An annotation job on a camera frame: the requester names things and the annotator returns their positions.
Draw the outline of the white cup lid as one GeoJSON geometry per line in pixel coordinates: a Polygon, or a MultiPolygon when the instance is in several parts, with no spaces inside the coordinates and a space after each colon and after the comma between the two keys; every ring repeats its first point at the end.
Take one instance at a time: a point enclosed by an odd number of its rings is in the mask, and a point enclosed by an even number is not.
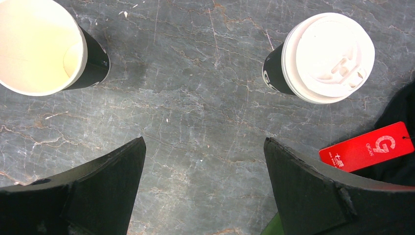
{"type": "Polygon", "coordinates": [[[327,12],[305,19],[289,32],[281,68],[294,95],[330,104],[361,88],[374,60],[375,47],[363,27],[345,15],[327,12]]]}

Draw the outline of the black paper coffee cup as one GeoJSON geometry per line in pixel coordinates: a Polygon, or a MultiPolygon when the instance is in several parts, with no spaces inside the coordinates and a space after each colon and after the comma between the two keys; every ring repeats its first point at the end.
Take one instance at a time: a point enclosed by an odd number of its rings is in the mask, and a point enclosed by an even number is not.
{"type": "Polygon", "coordinates": [[[288,86],[282,71],[282,49],[284,43],[274,49],[265,59],[262,77],[268,87],[283,94],[295,95],[288,86]]]}

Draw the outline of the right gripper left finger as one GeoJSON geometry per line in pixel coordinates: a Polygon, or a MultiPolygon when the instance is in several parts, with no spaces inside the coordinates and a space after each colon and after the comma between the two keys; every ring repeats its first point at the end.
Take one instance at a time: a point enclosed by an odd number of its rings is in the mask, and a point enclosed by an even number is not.
{"type": "Polygon", "coordinates": [[[139,137],[68,171],[2,187],[1,234],[127,234],[145,155],[139,137]]]}

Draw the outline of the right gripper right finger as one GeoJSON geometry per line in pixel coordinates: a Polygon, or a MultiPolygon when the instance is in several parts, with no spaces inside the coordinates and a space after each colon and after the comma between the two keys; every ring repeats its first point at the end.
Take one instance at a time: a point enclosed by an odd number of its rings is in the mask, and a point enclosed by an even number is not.
{"type": "Polygon", "coordinates": [[[263,150],[285,234],[414,234],[414,187],[347,173],[274,138],[263,150]]]}

